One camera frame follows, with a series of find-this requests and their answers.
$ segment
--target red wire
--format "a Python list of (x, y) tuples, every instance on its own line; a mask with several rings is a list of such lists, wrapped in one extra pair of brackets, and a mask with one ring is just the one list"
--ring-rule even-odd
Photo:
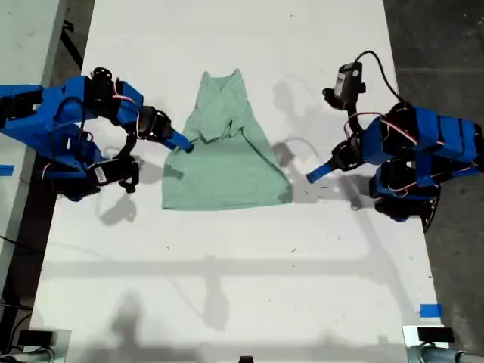
[(113, 82), (113, 90), (114, 90), (114, 96), (113, 96), (113, 98), (117, 98), (117, 99), (120, 99), (120, 100), (125, 100), (125, 101), (132, 102), (136, 106), (136, 136), (139, 138), (139, 133), (138, 133), (138, 129), (139, 129), (139, 110), (138, 110), (138, 105), (136, 104), (136, 102), (132, 98), (127, 97), (127, 96), (120, 95), (118, 93), (118, 90), (116, 89), (116, 82), (117, 81), (119, 81), (119, 78), (116, 78), (116, 81)]
[[(469, 170), (470, 168), (472, 168), (473, 165), (475, 165), (475, 164), (472, 163), (469, 166), (466, 166), (465, 168), (463, 168), (461, 170), (458, 170), (457, 172), (465, 172), (466, 170)], [(433, 174), (430, 177), (431, 178), (435, 178), (436, 176), (439, 176), (439, 175), (442, 175), (442, 174), (444, 174), (444, 173), (443, 172), (438, 172), (437, 174)], [(409, 185), (406, 185), (406, 186), (404, 186), (402, 188), (399, 188), (399, 189), (392, 189), (390, 186), (388, 187), (388, 189), (390, 189), (393, 192), (399, 192), (399, 191), (404, 191), (404, 190), (407, 190), (408, 191), (409, 188), (414, 187), (416, 184), (417, 184), (417, 182), (414, 181), (413, 183), (410, 183)]]

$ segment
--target blue tape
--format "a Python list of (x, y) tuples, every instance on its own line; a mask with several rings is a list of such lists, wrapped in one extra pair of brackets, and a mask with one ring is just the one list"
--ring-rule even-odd
[(14, 174), (13, 165), (0, 165), (0, 176), (12, 176)]
[(421, 318), (441, 318), (442, 306), (440, 304), (420, 304)]

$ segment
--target green t-shirt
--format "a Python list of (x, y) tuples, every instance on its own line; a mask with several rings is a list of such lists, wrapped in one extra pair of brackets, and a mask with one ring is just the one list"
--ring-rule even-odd
[(290, 203), (292, 187), (254, 118), (239, 70), (203, 74), (183, 133), (194, 144), (165, 162), (163, 208), (236, 209)]

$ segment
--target black cable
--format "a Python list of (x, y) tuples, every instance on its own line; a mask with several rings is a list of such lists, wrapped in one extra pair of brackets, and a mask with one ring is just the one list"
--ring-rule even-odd
[(381, 60), (379, 59), (379, 57), (377, 56), (377, 54), (374, 51), (364, 51), (363, 53), (361, 53), (358, 57), (356, 57), (355, 61), (353, 62), (353, 66), (355, 66), (356, 62), (358, 62), (360, 60), (360, 58), (363, 57), (366, 54), (371, 54), (371, 55), (374, 56), (374, 58), (378, 62), (378, 66), (380, 67), (381, 76), (383, 77), (383, 81), (385, 81), (386, 87), (388, 87), (388, 89), (395, 95), (395, 97), (397, 97), (399, 99), (400, 102), (405, 103), (403, 101), (403, 98), (401, 98), (399, 96), (399, 94), (396, 93), (396, 91), (393, 89), (393, 87), (389, 84), (388, 79), (385, 76), (385, 71), (383, 70), (383, 65), (381, 63)]
[(7, 354), (10, 353), (10, 351), (12, 350), (12, 347), (13, 347), (13, 342), (14, 342), (14, 338), (15, 338), (15, 333), (17, 332), (17, 329), (19, 328), (19, 326), (21, 326), (21, 324), (27, 320), (28, 318), (30, 318), (32, 316), (32, 313), (28, 314), (28, 315), (25, 315), (23, 318), (21, 318), (18, 323), (15, 324), (14, 326), (14, 329), (12, 329), (12, 332), (10, 334), (10, 339), (8, 340), (8, 346), (7, 346)]
[(440, 202), (440, 189), (439, 189), (439, 195), (435, 199), (435, 202), (434, 202), (434, 204), (432, 206), (432, 212), (430, 214), (429, 220), (427, 221), (427, 223), (423, 227), (423, 232), (424, 233), (426, 233), (429, 230), (429, 227), (432, 224), (433, 217), (436, 215), (437, 207), (439, 206), (439, 202)]
[(33, 308), (31, 308), (30, 306), (7, 304), (6, 302), (0, 302), (0, 306), (7, 306), (9, 308), (17, 308), (17, 309), (20, 309), (20, 310), (29, 310), (29, 311), (33, 310)]
[(32, 254), (35, 254), (35, 255), (42, 255), (43, 254), (43, 253), (41, 253), (39, 251), (35, 251), (31, 246), (29, 246), (27, 244), (22, 244), (21, 242), (16, 242), (15, 240), (11, 240), (10, 238), (6, 238), (6, 237), (3, 237), (3, 236), (0, 236), (0, 238), (2, 240), (7, 241), (8, 243), (21, 246), (21, 247), (25, 248), (26, 250), (29, 250)]

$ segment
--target white table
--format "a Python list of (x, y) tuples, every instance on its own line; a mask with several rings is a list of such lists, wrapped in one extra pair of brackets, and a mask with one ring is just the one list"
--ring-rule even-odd
[[(65, 0), (2, 0), (0, 4), (0, 85), (48, 86), (66, 15)], [(17, 239), (29, 192), (35, 151), (0, 134), (0, 165), (14, 165), (0, 176), (0, 235)], [(0, 239), (0, 291), (14, 245)]]
[[(240, 68), (269, 141), (296, 155), (297, 203), (162, 210), (167, 150), (139, 142), (135, 194), (57, 202), (32, 327), (71, 330), (76, 362), (405, 361), (402, 325), (436, 301), (420, 220), (376, 213), (351, 176), (302, 183), (344, 137), (321, 90), (366, 49), (396, 85), (380, 0), (97, 0), (83, 73), (107, 67), (181, 130), (203, 71)], [(359, 110), (388, 110), (374, 60), (363, 74)], [(124, 144), (104, 119), (87, 127), (103, 152)]]

